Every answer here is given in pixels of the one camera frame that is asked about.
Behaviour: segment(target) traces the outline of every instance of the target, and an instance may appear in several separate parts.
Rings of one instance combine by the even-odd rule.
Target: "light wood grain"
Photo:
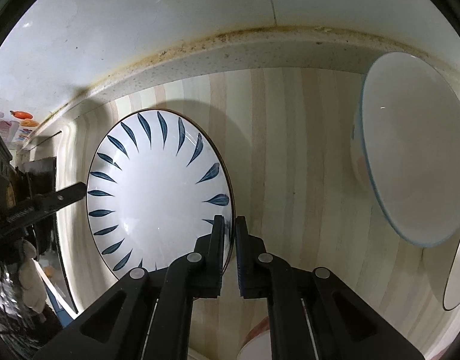
[[[86,181],[95,150],[116,121],[139,108],[188,115],[226,162],[238,215],[267,250],[296,267],[327,266],[427,357],[460,330],[460,306],[433,297],[420,248],[373,209],[351,169],[349,135],[362,76],[310,68],[216,73],[145,89],[81,115],[56,145],[58,187]],[[115,278],[98,254],[85,203],[58,213],[63,261],[81,311]],[[212,360],[236,358],[267,314],[239,297],[235,261],[219,299],[195,301],[191,347]]]

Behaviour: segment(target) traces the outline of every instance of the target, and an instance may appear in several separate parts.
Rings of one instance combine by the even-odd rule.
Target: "black clamp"
[[[168,268],[133,268],[35,355],[34,360],[183,360],[195,298],[220,295],[224,219]]]
[[[292,268],[267,253],[242,216],[236,255],[241,296],[267,298],[274,360],[424,359],[330,270]]]

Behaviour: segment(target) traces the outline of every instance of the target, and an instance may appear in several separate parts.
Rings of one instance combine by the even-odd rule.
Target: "blue leaf pattern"
[[[205,203],[211,203],[217,206],[226,206],[230,202],[230,199],[224,193],[219,193],[209,200],[205,200]]]
[[[111,226],[111,227],[107,227],[106,229],[103,229],[103,230],[99,230],[97,231],[96,233],[93,233],[94,236],[103,236],[105,234],[108,234],[108,233],[111,233],[113,230],[115,230],[116,228],[118,227],[118,225],[116,226]]]
[[[111,135],[107,135],[107,138],[112,144],[114,144],[116,146],[116,148],[118,150],[120,150],[123,154],[125,154],[125,156],[128,157],[128,154],[127,154],[127,151],[125,150],[125,147],[121,144],[121,142],[118,139],[113,138]]]
[[[95,210],[95,211],[89,212],[88,215],[93,216],[94,218],[100,218],[102,216],[106,216],[108,214],[111,214],[112,212],[114,212],[114,211],[110,211],[110,210]]]
[[[120,270],[125,266],[125,264],[128,262],[131,252],[133,252],[133,249],[130,250],[130,253],[128,253],[125,257],[123,257],[118,264],[116,264],[113,268],[113,272]]]
[[[150,125],[146,121],[146,119],[138,114],[138,121],[140,122],[140,125],[142,125],[143,129],[145,130],[146,136],[148,137],[148,140],[150,141],[150,149],[152,148],[152,131],[150,130]]]
[[[107,175],[106,173],[103,173],[103,172],[90,172],[90,174],[92,176],[95,176],[95,177],[98,177],[99,179],[103,179],[103,180],[108,180],[108,181],[113,181],[114,183],[116,183],[115,180],[113,180],[109,175]]]
[[[116,164],[116,162],[113,162],[111,157],[109,155],[103,154],[103,153],[97,153],[98,157],[100,157],[103,161],[108,162],[111,165],[116,166],[118,169],[121,170],[121,168]]]
[[[116,244],[113,244],[112,246],[109,246],[107,247],[104,251],[102,251],[102,254],[111,254],[113,253],[114,251],[116,251],[116,249],[118,249],[121,245],[121,243],[125,240],[125,238],[123,238],[120,242],[117,242]]]
[[[88,194],[92,196],[113,196],[109,193],[106,193],[105,191],[100,191],[100,190],[91,190],[91,191],[88,191]]]
[[[136,148],[137,148],[137,151],[140,152],[138,150],[138,145],[137,145],[137,139],[135,138],[135,134],[133,134],[133,131],[131,130],[130,127],[128,127],[125,123],[123,122],[120,122],[121,124],[121,127],[123,127],[123,130],[126,131],[126,133],[128,134],[128,137],[130,137],[130,139],[133,141],[133,143],[135,144]]]
[[[160,114],[160,111],[156,112],[158,116],[158,121],[160,122],[160,127],[162,128],[162,136],[163,136],[163,148],[165,148],[165,142],[167,141],[167,135],[168,135],[168,127],[165,119],[163,119],[162,114]]]
[[[212,165],[212,167],[207,171],[207,173],[205,173],[205,175],[200,179],[198,183],[215,178],[218,175],[219,171],[220,171],[220,164],[218,162],[215,162]]]
[[[191,160],[188,163],[188,165],[190,165],[193,162],[193,160],[196,159],[200,155],[202,150],[203,150],[203,139],[202,139],[202,135],[200,133],[198,133],[198,138],[197,138],[197,144],[195,146],[195,151],[193,152],[193,156],[191,157]]]
[[[183,125],[183,120],[181,120],[181,117],[178,118],[178,134],[179,134],[179,141],[178,141],[178,150],[176,151],[177,155],[181,149],[181,146],[183,145],[183,142],[185,142],[185,126]]]

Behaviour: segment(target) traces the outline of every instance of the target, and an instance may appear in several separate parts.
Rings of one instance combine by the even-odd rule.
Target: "white plate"
[[[193,122],[149,109],[120,120],[103,138],[87,182],[95,244],[117,278],[169,266],[225,219],[224,261],[233,232],[230,180],[215,146]]]
[[[351,156],[356,177],[408,242],[436,246],[460,229],[460,102],[429,64],[403,52],[375,61]]]

